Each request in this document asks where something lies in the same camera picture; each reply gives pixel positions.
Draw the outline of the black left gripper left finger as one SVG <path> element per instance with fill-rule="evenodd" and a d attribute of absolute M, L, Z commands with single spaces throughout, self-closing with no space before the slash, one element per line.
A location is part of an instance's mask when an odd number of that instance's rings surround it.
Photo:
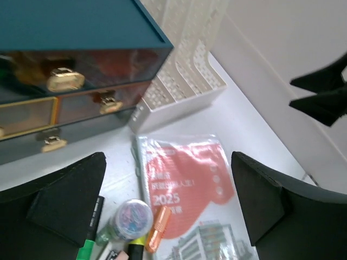
<path fill-rule="evenodd" d="M 103 152 L 1 191 L 1 259 L 76 259 L 106 171 Z"/>

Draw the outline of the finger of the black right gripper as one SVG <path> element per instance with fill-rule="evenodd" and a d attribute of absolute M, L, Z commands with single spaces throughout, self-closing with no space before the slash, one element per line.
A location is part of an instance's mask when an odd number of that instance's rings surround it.
<path fill-rule="evenodd" d="M 335 90 L 343 87 L 346 83 L 342 75 L 345 68 L 346 54 L 324 68 L 292 79 L 290 85 L 314 93 Z"/>
<path fill-rule="evenodd" d="M 331 127 L 346 115 L 346 89 L 336 89 L 292 100 L 289 106 Z"/>

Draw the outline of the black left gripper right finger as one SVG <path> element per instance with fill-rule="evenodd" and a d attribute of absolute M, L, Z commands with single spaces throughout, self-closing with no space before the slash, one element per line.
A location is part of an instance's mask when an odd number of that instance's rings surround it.
<path fill-rule="evenodd" d="M 346 259 L 346 195 L 307 184 L 242 152 L 231 157 L 250 243 L 260 259 Z"/>

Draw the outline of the clear paper clip jar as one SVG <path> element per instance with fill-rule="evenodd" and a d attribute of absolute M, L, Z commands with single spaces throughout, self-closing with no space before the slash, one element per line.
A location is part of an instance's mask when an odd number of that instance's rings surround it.
<path fill-rule="evenodd" d="M 146 235 L 153 224 L 153 213 L 145 202 L 129 199 L 116 209 L 105 226 L 97 233 L 96 243 L 130 242 Z"/>

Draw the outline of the clear zip folder red paper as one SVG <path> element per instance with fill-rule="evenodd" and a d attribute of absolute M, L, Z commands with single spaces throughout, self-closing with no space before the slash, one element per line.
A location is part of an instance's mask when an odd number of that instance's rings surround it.
<path fill-rule="evenodd" d="M 132 144 L 144 201 L 171 217 L 153 259 L 257 259 L 219 139 L 138 135 Z"/>

